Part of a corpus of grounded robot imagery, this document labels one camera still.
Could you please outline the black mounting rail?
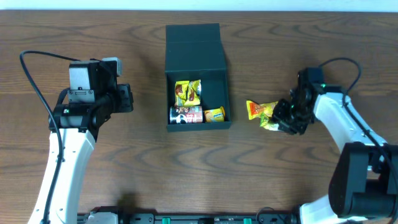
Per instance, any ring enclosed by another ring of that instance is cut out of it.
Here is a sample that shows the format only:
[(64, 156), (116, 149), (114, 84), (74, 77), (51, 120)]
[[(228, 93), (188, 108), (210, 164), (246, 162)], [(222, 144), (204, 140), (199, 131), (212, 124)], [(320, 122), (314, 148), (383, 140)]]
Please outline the black mounting rail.
[(135, 210), (121, 207), (96, 207), (89, 213), (79, 213), (78, 223), (118, 224), (298, 224), (297, 212), (264, 207), (257, 213), (158, 213), (155, 210)]

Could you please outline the yellow peanut butter packet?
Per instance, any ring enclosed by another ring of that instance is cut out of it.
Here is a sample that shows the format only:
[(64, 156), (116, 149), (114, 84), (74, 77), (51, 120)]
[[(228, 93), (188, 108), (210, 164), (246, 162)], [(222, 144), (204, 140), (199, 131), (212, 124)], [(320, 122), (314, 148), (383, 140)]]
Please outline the yellow peanut butter packet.
[(271, 118), (273, 115), (273, 110), (278, 102), (257, 104), (251, 100), (246, 101), (246, 108), (248, 111), (248, 119), (252, 120), (255, 118), (260, 118), (262, 115), (267, 118)]

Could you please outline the green yellow snack packet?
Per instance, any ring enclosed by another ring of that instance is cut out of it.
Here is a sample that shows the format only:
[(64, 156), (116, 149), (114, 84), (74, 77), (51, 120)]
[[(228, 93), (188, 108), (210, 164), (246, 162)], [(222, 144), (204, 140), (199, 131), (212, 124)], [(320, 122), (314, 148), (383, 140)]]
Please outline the green yellow snack packet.
[(267, 114), (263, 113), (261, 114), (261, 123), (260, 127), (269, 130), (269, 131), (278, 131), (279, 130), (279, 125), (273, 121), (271, 121), (271, 116), (268, 116)]

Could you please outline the orange biscuit packet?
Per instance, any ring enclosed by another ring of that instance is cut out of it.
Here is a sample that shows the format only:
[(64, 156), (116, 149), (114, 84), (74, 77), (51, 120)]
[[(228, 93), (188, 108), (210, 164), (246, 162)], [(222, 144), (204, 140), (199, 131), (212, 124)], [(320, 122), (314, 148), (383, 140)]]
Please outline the orange biscuit packet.
[(218, 123), (225, 121), (225, 111), (223, 106), (212, 110), (205, 110), (204, 115), (206, 123)]

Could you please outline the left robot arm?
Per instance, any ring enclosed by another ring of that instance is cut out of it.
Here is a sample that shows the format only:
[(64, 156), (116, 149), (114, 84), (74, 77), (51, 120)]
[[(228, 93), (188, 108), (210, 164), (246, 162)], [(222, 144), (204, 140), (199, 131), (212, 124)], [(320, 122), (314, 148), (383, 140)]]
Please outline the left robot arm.
[(113, 113), (133, 110), (128, 84), (119, 84), (116, 57), (74, 61), (70, 86), (58, 96), (49, 118), (50, 149), (44, 178), (29, 223), (76, 223), (86, 165), (99, 128)]

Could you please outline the yellow brown snack packet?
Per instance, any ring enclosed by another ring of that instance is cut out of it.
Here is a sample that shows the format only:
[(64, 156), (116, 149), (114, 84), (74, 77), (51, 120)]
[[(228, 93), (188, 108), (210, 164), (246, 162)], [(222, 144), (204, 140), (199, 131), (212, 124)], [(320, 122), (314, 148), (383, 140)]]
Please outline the yellow brown snack packet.
[(182, 80), (175, 83), (175, 105), (183, 106), (187, 100), (189, 81)]

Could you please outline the dark green box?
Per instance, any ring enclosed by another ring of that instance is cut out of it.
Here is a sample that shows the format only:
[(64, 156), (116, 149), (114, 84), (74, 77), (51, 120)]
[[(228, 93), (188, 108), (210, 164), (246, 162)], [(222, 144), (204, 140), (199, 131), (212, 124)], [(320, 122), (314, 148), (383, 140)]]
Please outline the dark green box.
[(201, 131), (228, 129), (232, 124), (229, 103), (228, 69), (221, 42), (219, 24), (167, 25), (165, 27), (165, 78), (167, 108), (175, 105), (177, 81), (201, 81), (201, 106), (204, 110), (223, 107), (220, 123), (173, 124), (167, 131)]

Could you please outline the red Pringles can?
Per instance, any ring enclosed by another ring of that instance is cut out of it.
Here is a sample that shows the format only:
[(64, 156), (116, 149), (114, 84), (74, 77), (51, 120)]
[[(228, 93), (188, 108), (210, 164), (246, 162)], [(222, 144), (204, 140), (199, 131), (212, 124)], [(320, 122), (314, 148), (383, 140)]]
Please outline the red Pringles can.
[(173, 106), (170, 108), (171, 124), (202, 123), (203, 110), (201, 106)]

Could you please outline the yellow chocolate snack packet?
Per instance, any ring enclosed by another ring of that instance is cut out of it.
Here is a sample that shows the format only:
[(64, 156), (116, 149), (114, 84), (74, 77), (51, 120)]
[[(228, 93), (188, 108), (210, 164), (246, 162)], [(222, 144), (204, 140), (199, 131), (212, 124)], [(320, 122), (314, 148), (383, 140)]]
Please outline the yellow chocolate snack packet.
[(189, 81), (185, 106), (198, 106), (201, 99), (201, 80)]

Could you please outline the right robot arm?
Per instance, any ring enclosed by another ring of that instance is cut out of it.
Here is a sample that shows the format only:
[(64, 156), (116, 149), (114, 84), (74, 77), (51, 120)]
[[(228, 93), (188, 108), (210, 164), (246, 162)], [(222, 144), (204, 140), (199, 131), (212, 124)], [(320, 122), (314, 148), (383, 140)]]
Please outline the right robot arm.
[(299, 71), (290, 94), (290, 101), (281, 99), (274, 108), (272, 120), (279, 130), (303, 134), (319, 120), (340, 151), (328, 194), (301, 205), (298, 222), (397, 220), (397, 146), (366, 124), (340, 86), (325, 84), (320, 67)]

